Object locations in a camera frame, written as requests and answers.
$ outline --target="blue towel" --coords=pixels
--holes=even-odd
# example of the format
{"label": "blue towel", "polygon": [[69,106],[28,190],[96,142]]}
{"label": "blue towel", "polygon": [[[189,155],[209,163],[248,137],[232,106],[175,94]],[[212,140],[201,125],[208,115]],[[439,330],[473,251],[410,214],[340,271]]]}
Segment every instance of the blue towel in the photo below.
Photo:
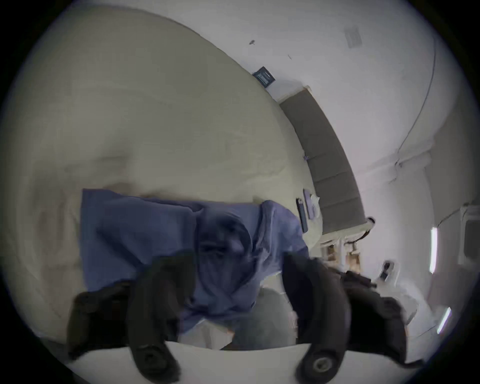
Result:
{"label": "blue towel", "polygon": [[196,285],[181,315],[183,332],[202,318],[233,319],[255,303],[261,281],[283,255],[308,257],[300,221],[285,207],[166,201],[84,190],[80,255],[87,289],[135,279],[156,257],[191,250]]}

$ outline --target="bed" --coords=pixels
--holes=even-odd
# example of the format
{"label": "bed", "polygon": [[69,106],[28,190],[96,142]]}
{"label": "bed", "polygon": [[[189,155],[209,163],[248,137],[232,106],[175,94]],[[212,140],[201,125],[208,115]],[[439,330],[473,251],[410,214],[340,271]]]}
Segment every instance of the bed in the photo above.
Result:
{"label": "bed", "polygon": [[[65,340],[84,290],[82,188],[298,214],[304,151],[251,74],[195,32],[140,11],[78,5],[24,63],[0,127],[2,269],[39,335]],[[309,221],[309,247],[322,235]]]}

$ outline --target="fluorescent light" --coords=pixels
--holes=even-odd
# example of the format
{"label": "fluorescent light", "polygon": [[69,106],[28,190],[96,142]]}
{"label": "fluorescent light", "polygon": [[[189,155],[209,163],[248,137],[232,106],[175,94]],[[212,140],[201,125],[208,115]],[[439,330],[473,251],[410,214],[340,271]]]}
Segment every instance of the fluorescent light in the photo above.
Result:
{"label": "fluorescent light", "polygon": [[435,272],[435,267],[437,266],[437,240],[438,240],[438,231],[437,227],[433,227],[430,230],[430,273]]}
{"label": "fluorescent light", "polygon": [[445,310],[445,313],[444,313],[444,316],[442,317],[442,321],[440,321],[440,324],[438,325],[438,328],[437,328],[437,334],[439,335],[440,332],[443,330],[444,326],[445,326],[445,323],[447,322],[448,318],[450,317],[450,313],[452,312],[452,310],[450,309],[450,307],[448,307],[446,310]]}

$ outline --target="white wall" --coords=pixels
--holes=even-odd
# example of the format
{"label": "white wall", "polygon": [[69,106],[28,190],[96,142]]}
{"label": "white wall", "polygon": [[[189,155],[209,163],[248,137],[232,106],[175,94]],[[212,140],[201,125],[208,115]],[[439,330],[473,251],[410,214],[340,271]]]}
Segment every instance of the white wall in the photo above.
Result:
{"label": "white wall", "polygon": [[435,222],[475,198],[480,186],[480,111],[464,84],[443,127],[435,136],[427,166]]}
{"label": "white wall", "polygon": [[[426,173],[438,225],[462,204],[478,198],[480,192],[480,111],[468,86],[461,88],[452,113],[435,136],[431,157]],[[460,219],[456,211],[438,227],[437,266],[428,296],[433,310],[452,308],[444,334],[459,318],[480,268],[480,264],[477,270],[458,265]]]}
{"label": "white wall", "polygon": [[[432,30],[406,1],[93,2],[161,14],[190,27],[250,73],[265,66],[276,78],[267,89],[276,100],[310,86],[357,179],[373,163],[396,154],[432,75]],[[344,30],[355,26],[362,45],[349,49]],[[438,38],[436,46],[431,97],[405,148],[430,137],[456,97],[456,65]]]}
{"label": "white wall", "polygon": [[428,267],[434,221],[424,170],[361,195],[365,213],[376,220],[370,234],[359,242],[362,273],[376,278],[384,260],[397,260],[401,266],[398,280],[410,280],[426,297],[431,280]]}

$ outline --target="air vent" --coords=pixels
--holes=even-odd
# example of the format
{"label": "air vent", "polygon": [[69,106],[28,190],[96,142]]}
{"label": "air vent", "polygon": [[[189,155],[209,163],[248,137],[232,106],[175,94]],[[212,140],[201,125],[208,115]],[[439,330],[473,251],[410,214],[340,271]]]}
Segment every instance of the air vent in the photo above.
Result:
{"label": "air vent", "polygon": [[361,37],[359,28],[354,26],[352,28],[345,28],[345,37],[347,38],[347,43],[349,48],[355,48],[361,46]]}
{"label": "air vent", "polygon": [[271,83],[275,81],[275,78],[272,74],[267,71],[267,68],[262,67],[257,72],[253,74],[253,76],[260,82],[264,88],[267,88]]}

